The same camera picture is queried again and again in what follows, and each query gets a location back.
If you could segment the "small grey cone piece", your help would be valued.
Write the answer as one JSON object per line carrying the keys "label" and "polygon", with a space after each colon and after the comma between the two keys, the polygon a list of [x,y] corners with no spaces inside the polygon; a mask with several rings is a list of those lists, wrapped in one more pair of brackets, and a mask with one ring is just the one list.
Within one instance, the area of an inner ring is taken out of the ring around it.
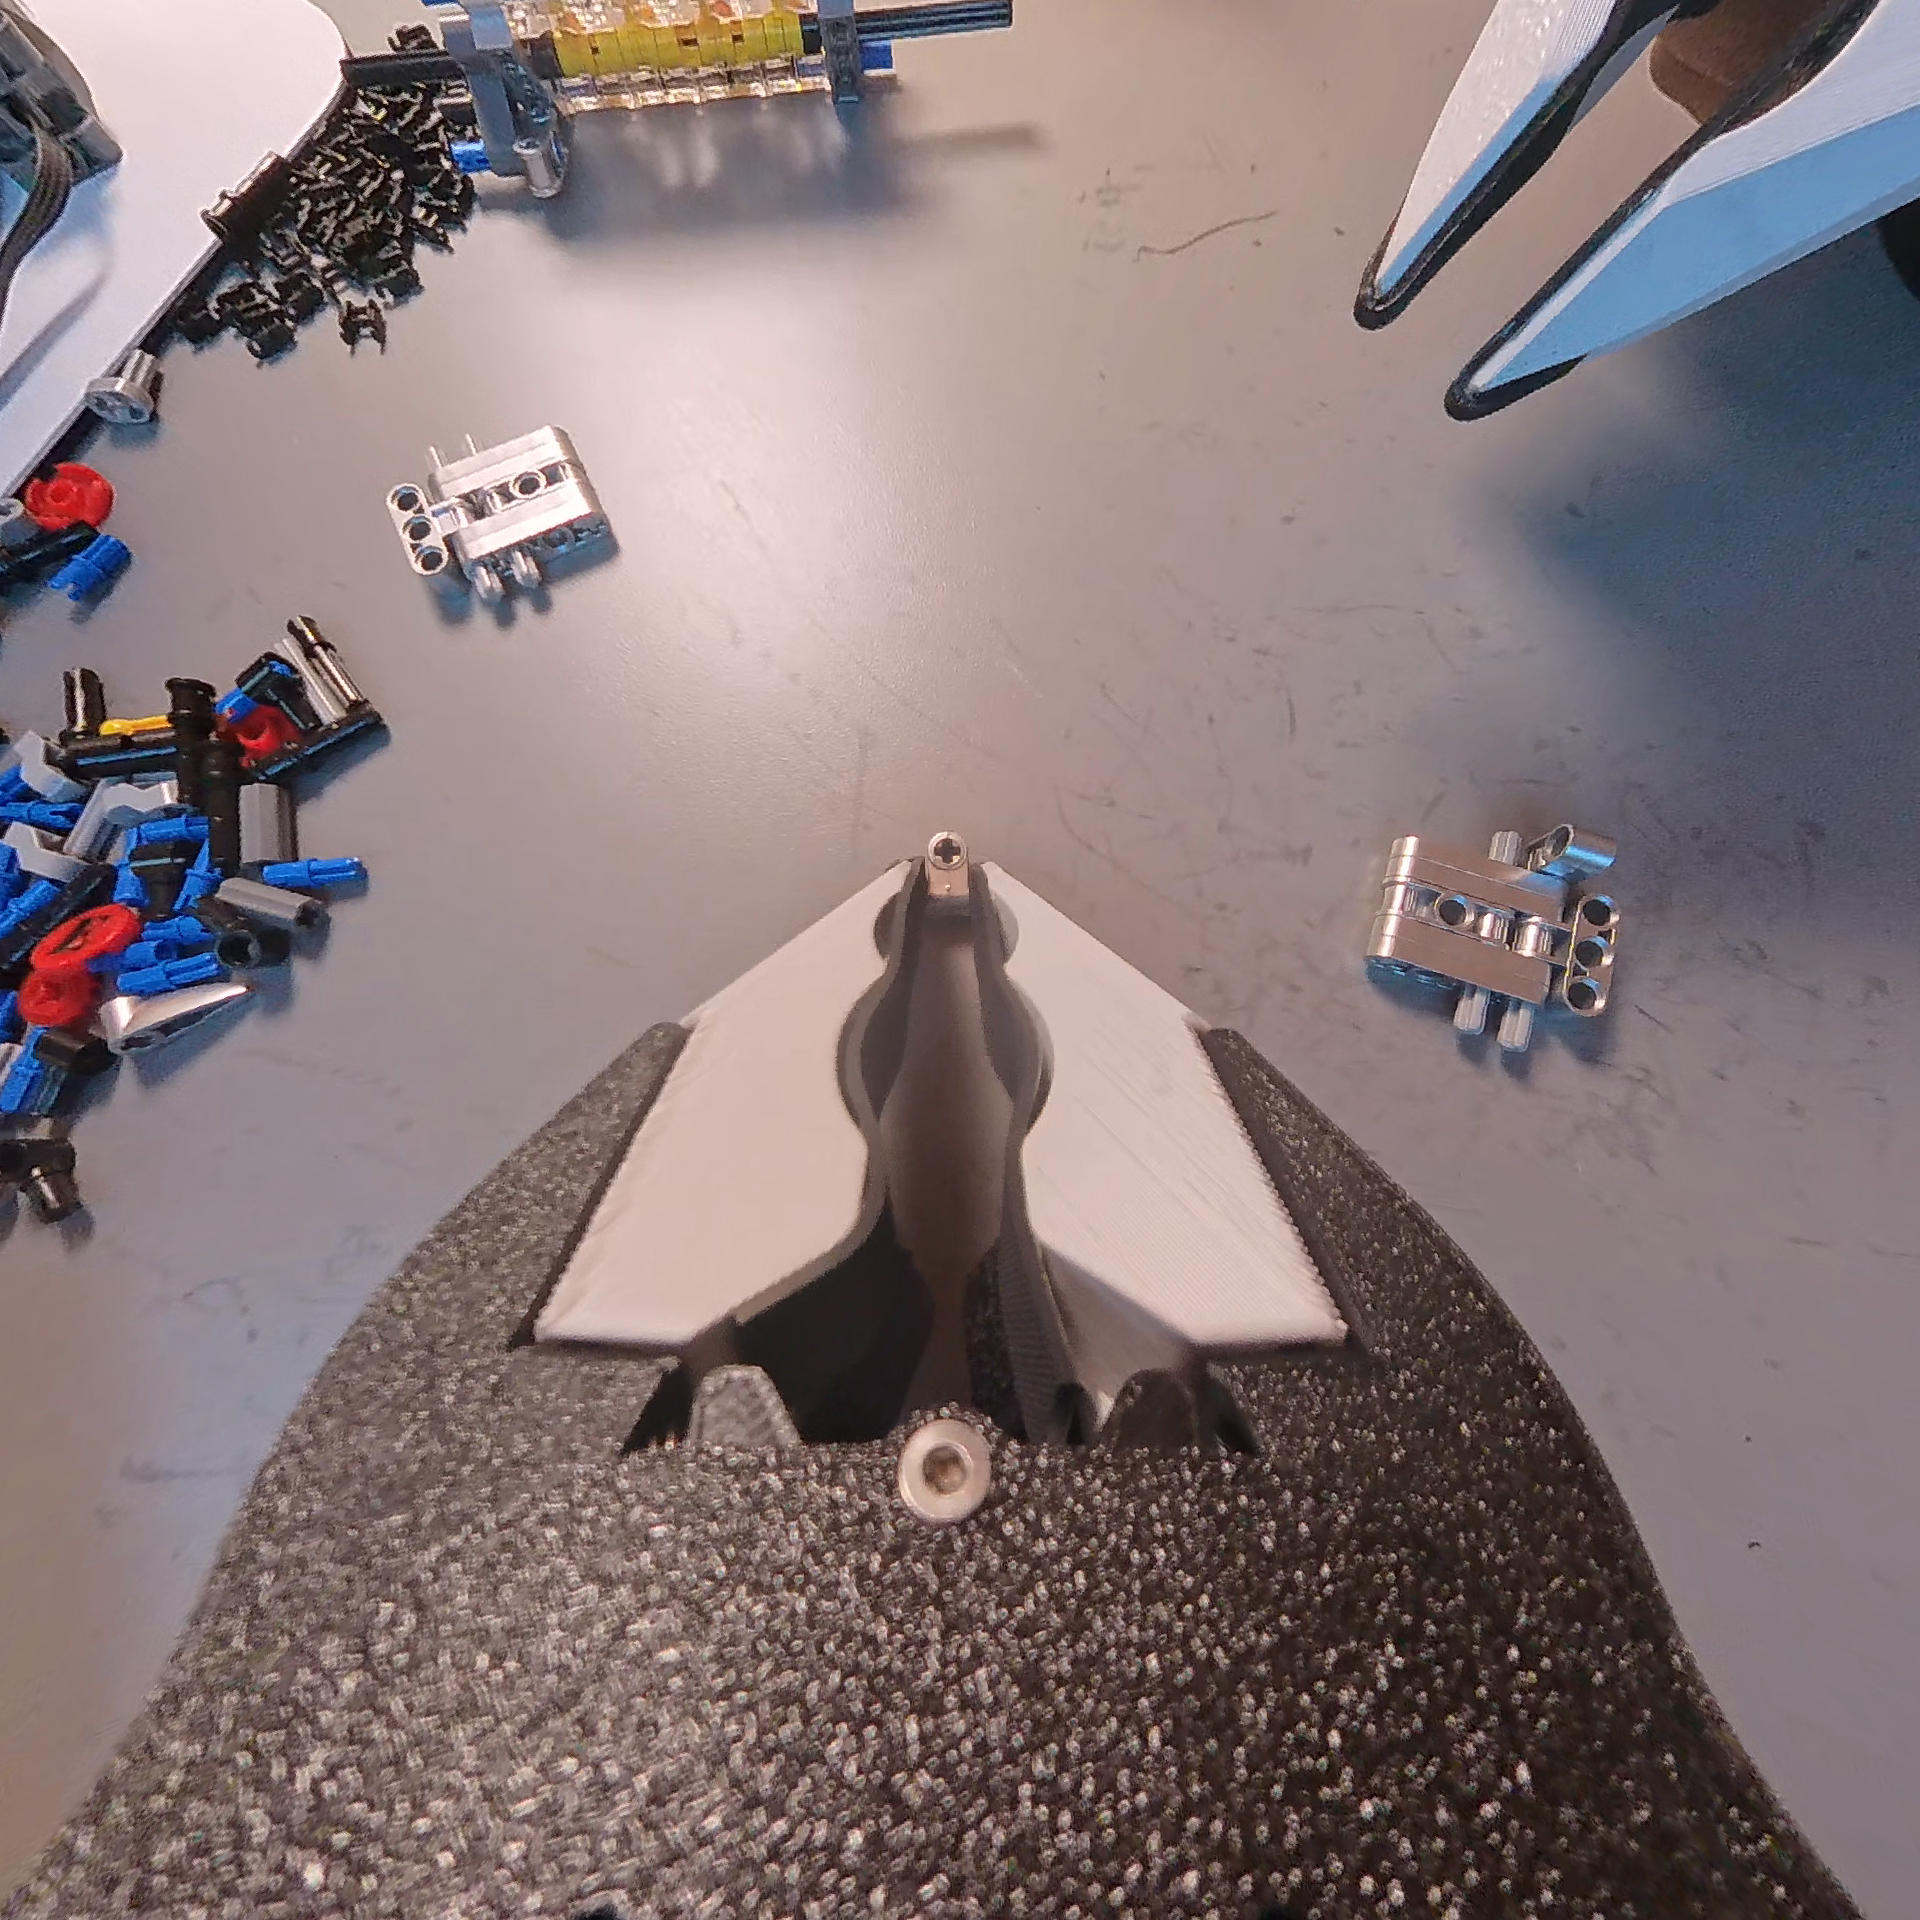
{"label": "small grey cone piece", "polygon": [[99,1006],[94,1031],[112,1055],[132,1058],[180,1040],[234,1006],[247,1002],[250,997],[250,985],[237,977],[203,981],[146,997],[119,992]]}

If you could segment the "clear yellow gear assembly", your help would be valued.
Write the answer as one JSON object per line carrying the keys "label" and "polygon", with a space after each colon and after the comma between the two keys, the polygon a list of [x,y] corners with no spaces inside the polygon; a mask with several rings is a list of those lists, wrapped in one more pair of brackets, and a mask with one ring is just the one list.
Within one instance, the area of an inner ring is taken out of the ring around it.
{"label": "clear yellow gear assembly", "polygon": [[1007,30],[1010,2],[452,2],[427,64],[461,89],[461,173],[555,198],[571,116],[821,90],[855,105],[895,41]]}

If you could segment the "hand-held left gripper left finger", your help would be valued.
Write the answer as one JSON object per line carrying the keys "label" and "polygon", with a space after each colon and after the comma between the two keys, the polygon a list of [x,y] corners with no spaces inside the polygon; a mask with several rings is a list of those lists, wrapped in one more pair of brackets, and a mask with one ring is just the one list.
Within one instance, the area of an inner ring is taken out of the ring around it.
{"label": "hand-held left gripper left finger", "polygon": [[709,997],[542,1302],[542,1343],[772,1377],[808,1441],[906,1413],[933,1301],[887,1208],[923,866],[893,866]]}

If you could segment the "pile of black pins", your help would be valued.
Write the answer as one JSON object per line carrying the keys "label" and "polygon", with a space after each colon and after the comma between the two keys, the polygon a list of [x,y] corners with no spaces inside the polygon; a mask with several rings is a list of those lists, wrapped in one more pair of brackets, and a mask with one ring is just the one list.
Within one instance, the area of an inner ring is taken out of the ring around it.
{"label": "pile of black pins", "polygon": [[203,213],[215,256],[172,308],[190,344],[234,334],[259,364],[333,317],[347,346],[389,341],[415,296],[415,250],[447,248],[472,209],[461,159],[472,110],[458,79],[350,84],[293,157],[264,157]]}

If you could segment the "pile of small coloured pieces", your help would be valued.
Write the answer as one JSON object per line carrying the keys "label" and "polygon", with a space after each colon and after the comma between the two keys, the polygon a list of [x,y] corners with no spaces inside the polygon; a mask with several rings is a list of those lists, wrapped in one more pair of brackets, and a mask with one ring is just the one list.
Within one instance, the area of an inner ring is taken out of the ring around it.
{"label": "pile of small coloured pieces", "polygon": [[341,649],[294,615],[226,687],[174,677],[158,713],[117,716],[71,665],[60,728],[5,736],[5,1207],[50,1225],[83,1210],[74,1114],[144,1055],[109,1054],[102,999],[237,977],[250,1002],[332,898],[365,890],[359,857],[300,850],[296,791],[384,734]]}

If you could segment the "grey desk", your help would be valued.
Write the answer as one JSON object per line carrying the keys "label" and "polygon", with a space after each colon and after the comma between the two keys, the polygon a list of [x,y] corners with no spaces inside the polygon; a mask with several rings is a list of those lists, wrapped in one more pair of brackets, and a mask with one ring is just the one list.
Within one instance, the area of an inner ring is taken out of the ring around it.
{"label": "grey desk", "polygon": [[[1685,130],[1632,72],[1406,317],[1352,292],[1485,5],[1019,5],[818,100],[597,113],[386,349],[166,359],[128,713],[318,620],[390,737],[283,999],[5,1218],[5,1887],[362,1302],[517,1140],[960,829],[1434,1210],[1592,1425],[1720,1708],[1916,1905],[1916,305],[1870,239],[1487,422],[1469,351]],[[386,493],[558,424],[611,542],[490,606]],[[1406,834],[1606,834],[1598,1017],[1370,968]]]}

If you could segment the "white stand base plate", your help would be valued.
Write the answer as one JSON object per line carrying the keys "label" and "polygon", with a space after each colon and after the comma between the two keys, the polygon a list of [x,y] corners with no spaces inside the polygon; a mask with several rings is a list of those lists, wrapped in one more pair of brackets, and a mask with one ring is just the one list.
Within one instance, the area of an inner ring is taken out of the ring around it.
{"label": "white stand base plate", "polygon": [[80,409],[213,247],[203,207],[333,105],[343,37],[306,2],[39,2],[120,145],[22,262],[2,334],[19,462]]}

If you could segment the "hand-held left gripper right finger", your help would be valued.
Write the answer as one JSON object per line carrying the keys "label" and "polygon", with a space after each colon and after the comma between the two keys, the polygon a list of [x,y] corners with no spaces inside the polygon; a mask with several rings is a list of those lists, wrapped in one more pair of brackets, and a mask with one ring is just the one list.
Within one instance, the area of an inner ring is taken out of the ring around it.
{"label": "hand-held left gripper right finger", "polygon": [[1013,1101],[999,1320],[1026,1438],[1095,1430],[1139,1370],[1342,1343],[1199,1017],[1005,871],[968,882]]}

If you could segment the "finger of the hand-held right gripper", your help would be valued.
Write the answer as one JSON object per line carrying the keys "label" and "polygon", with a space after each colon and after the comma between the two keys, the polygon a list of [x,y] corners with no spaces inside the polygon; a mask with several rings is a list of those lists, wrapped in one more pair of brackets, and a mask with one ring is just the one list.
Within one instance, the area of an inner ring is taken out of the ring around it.
{"label": "finger of the hand-held right gripper", "polygon": [[1498,2],[1355,295],[1379,329],[1534,178],[1685,2]]}
{"label": "finger of the hand-held right gripper", "polygon": [[1912,200],[1917,5],[1829,5],[1575,250],[1447,390],[1536,392]]}

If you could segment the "small grey beam assembly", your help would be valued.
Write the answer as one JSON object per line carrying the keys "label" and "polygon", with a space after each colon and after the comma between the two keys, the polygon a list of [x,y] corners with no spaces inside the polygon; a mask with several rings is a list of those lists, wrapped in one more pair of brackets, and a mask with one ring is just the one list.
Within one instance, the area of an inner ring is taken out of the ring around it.
{"label": "small grey beam assembly", "polygon": [[1523,1050],[1541,1009],[1606,1007],[1620,913],[1598,877],[1614,862],[1612,837],[1570,822],[1531,841],[1498,831],[1485,855],[1406,834],[1382,863],[1367,966],[1452,986],[1458,1032],[1500,1014],[1500,1046]]}
{"label": "small grey beam assembly", "polygon": [[427,453],[426,478],[386,493],[414,574],[438,591],[496,606],[536,591],[549,569],[597,552],[611,526],[570,431],[542,428],[445,458]]}

